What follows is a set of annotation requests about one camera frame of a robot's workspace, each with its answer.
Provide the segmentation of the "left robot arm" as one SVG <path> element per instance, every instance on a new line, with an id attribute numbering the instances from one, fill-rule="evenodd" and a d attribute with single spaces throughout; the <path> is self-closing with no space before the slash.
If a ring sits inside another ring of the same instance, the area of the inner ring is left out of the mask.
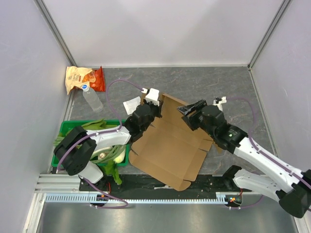
<path id="1" fill-rule="evenodd" d="M 94 152 L 115 145 L 128 145 L 140 139 L 156 117 L 161 118 L 163 101 L 156 103 L 144 100 L 121 125 L 103 130 L 74 127 L 55 147 L 58 164 L 68 175 L 79 175 L 96 191 L 105 189 L 107 180 L 102 170 L 90 161 Z"/>

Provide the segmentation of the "brown cardboard box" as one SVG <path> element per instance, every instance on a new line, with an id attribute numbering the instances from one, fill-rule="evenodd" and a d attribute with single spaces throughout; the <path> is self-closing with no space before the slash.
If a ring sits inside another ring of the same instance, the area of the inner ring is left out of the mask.
<path id="1" fill-rule="evenodd" d="M 155 118 L 132 144 L 129 162 L 169 187 L 183 191 L 195 181 L 208 151 L 215 144 L 202 129 L 192 131 L 177 110 L 186 102 L 162 94 L 162 117 Z"/>

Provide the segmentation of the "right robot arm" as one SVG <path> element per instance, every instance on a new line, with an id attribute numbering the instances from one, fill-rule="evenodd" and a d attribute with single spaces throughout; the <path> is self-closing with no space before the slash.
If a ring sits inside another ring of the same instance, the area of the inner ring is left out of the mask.
<path id="1" fill-rule="evenodd" d="M 248 161 L 265 174 L 231 166 L 222 180 L 226 190 L 239 187 L 255 191 L 278 202 L 288 214 L 302 218 L 311 209 L 311 171 L 302 171 L 282 161 L 260 146 L 251 132 L 229 124 L 223 113 L 223 104 L 228 100 L 215 98 L 211 105 L 199 100 L 177 110 L 191 130 L 202 129 L 219 148 Z"/>

